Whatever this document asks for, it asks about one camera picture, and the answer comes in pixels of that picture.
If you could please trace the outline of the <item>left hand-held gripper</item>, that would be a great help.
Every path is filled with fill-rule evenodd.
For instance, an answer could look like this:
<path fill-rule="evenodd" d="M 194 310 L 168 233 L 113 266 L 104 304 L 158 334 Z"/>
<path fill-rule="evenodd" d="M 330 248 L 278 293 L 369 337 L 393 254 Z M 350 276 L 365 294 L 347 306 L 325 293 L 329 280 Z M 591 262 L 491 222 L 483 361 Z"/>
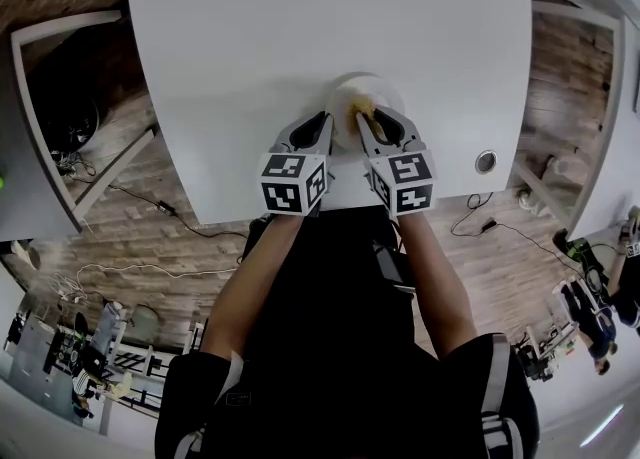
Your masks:
<path fill-rule="evenodd" d="M 328 113 L 302 117 L 285 127 L 269 152 L 262 155 L 258 188 L 268 212 L 307 216 L 319 210 L 330 187 L 333 125 L 333 116 Z"/>

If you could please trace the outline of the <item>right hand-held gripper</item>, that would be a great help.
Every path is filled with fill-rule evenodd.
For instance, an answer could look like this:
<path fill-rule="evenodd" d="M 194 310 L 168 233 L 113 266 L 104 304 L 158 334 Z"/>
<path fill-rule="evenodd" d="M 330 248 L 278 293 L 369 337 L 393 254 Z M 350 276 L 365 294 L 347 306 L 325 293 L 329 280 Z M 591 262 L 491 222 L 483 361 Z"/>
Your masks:
<path fill-rule="evenodd" d="M 375 122 L 381 132 L 375 131 Z M 366 178 L 392 217 L 432 206 L 435 168 L 414 123 L 398 111 L 375 108 L 375 121 L 362 111 L 356 123 L 366 153 Z"/>

